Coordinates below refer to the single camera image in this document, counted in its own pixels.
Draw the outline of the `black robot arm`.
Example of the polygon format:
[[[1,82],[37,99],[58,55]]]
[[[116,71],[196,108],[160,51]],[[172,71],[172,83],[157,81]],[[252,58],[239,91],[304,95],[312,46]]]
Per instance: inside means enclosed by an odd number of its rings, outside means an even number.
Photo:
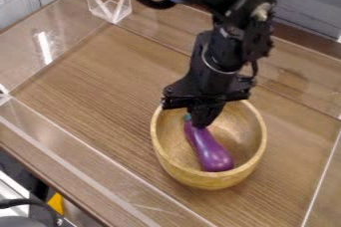
[[[163,108],[187,109],[195,127],[208,126],[228,102],[245,100],[255,86],[256,60],[272,48],[275,0],[171,0],[211,14],[209,30],[195,37],[188,71],[164,88]],[[251,75],[240,73],[251,67]]]

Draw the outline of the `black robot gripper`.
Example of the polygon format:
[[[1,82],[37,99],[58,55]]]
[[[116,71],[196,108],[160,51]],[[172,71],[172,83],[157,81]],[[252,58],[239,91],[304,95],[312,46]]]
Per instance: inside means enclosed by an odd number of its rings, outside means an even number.
[[[187,108],[191,124],[204,128],[216,119],[224,103],[247,100],[255,86],[256,63],[251,63],[251,75],[239,71],[215,70],[203,59],[191,58],[184,76],[164,87],[164,110]]]

